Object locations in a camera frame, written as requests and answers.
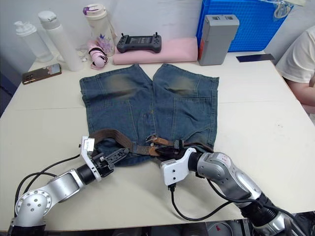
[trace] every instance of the white table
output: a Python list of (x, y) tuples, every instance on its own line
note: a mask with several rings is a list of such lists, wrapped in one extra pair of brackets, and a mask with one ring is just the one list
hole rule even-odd
[[(239, 63), (229, 53), (223, 65), (174, 63), (185, 70), (220, 76), (218, 134), (215, 151), (234, 163), (260, 186), (274, 204), (290, 212), (315, 210), (315, 127), (270, 61)], [(43, 64), (35, 62), (31, 68)], [(16, 187), (29, 173), (78, 154), (88, 135), (79, 80), (127, 67), (70, 72), (27, 86), (20, 85), (0, 120), (0, 230), (13, 217)], [(142, 64), (152, 78), (160, 64)], [(84, 164), (76, 159), (54, 167), (60, 174)], [(46, 184), (40, 177), (33, 188)], [(188, 176), (178, 184), (175, 201), (190, 217), (200, 217), (222, 204), (205, 180)], [(229, 205), (208, 219), (241, 218)], [(46, 216), (47, 230), (86, 230), (183, 223), (171, 205), (159, 166), (146, 162), (116, 168), (102, 182), (56, 205)]]

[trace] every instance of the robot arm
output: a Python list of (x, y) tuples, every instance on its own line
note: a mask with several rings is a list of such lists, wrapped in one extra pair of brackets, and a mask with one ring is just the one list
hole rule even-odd
[(89, 158), (94, 139), (84, 136), (81, 142), (81, 156), (86, 164), (71, 169), (51, 179), (45, 186), (23, 194), (15, 205), (17, 216), (11, 220), (9, 236), (44, 235), (45, 216), (57, 203), (62, 203), (85, 188), (95, 179), (101, 181), (114, 171), (115, 163), (129, 153), (122, 148), (104, 157), (102, 153)]
[[(274, 205), (253, 180), (238, 169), (224, 153), (197, 153), (195, 149), (188, 148), (181, 159), (162, 162), (161, 169), (167, 186), (183, 180), (190, 171), (194, 171), (196, 176), (206, 178), (209, 183), (216, 183), (227, 198), (252, 200), (239, 201), (235, 205), (262, 235), (274, 236), (285, 230), (286, 215), (264, 207)], [(296, 225), (292, 234), (304, 235)]]

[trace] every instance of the person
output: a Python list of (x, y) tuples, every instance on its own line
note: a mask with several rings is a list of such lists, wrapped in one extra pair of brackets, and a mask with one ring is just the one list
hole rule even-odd
[(315, 26), (293, 42), (276, 68), (305, 111), (315, 114)]

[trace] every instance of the white water bottle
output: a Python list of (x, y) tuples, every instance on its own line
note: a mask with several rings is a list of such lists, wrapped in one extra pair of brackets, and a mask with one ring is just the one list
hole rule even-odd
[(57, 19), (56, 14), (52, 11), (41, 11), (39, 12), (38, 17), (50, 39), (53, 41), (60, 55), (68, 65), (69, 70), (79, 71), (83, 69), (83, 63), (74, 46), (67, 38), (63, 26)]
[(112, 56), (115, 52), (115, 45), (106, 8), (98, 3), (90, 4), (83, 8), (83, 13), (92, 28), (94, 40), (108, 56)]
[(17, 21), (14, 25), (17, 27), (16, 34), (25, 40), (38, 61), (47, 62), (54, 58), (34, 25), (22, 21)]

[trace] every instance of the bottle cap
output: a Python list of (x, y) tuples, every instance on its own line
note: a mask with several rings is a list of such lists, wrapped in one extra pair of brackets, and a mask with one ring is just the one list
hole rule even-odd
[(41, 11), (38, 17), (44, 29), (51, 30), (60, 26), (57, 15), (52, 11)]
[(23, 23), (22, 21), (17, 21), (14, 25), (16, 26), (16, 34), (21, 37), (30, 35), (37, 31), (36, 27), (30, 22)]
[(99, 20), (107, 15), (106, 8), (99, 3), (90, 4), (83, 8), (83, 14), (89, 20)]

